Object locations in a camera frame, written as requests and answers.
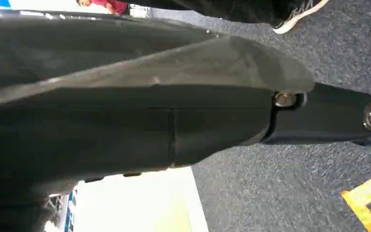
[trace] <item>person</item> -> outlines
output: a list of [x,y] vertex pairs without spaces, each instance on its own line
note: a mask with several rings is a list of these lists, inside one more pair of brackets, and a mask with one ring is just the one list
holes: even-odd
[[130,0],[130,3],[170,10],[194,10],[202,15],[243,23],[267,23],[278,34],[290,31],[302,18],[329,0]]
[[92,3],[103,6],[112,15],[124,15],[128,12],[128,3],[116,0],[76,0],[80,6],[90,6]]

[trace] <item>black metal bracket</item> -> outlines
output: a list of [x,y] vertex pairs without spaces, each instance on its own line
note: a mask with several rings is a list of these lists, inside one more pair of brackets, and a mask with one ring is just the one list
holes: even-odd
[[371,95],[317,83],[311,92],[296,95],[295,103],[279,97],[262,143],[371,145]]

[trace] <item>white floor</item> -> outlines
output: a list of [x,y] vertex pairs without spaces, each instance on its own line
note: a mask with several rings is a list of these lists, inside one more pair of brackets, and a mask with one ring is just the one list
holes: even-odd
[[208,232],[191,168],[78,186],[75,232]]

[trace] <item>yellow floor marking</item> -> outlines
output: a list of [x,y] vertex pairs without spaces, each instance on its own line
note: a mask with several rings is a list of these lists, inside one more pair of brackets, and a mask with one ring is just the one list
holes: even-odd
[[343,191],[342,197],[363,226],[371,232],[371,211],[367,207],[371,203],[371,179],[351,191]]

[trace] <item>white shoe sole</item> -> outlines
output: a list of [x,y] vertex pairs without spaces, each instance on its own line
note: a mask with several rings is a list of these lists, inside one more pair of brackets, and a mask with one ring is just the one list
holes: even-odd
[[302,18],[304,18],[308,15],[311,15],[311,14],[317,12],[319,9],[324,7],[325,4],[328,1],[329,0],[321,0],[317,5],[315,5],[311,9],[293,17],[291,20],[285,22],[280,28],[274,29],[274,32],[277,33],[277,34],[287,33],[288,31],[290,31],[295,26],[296,23],[298,23],[298,21],[300,21]]

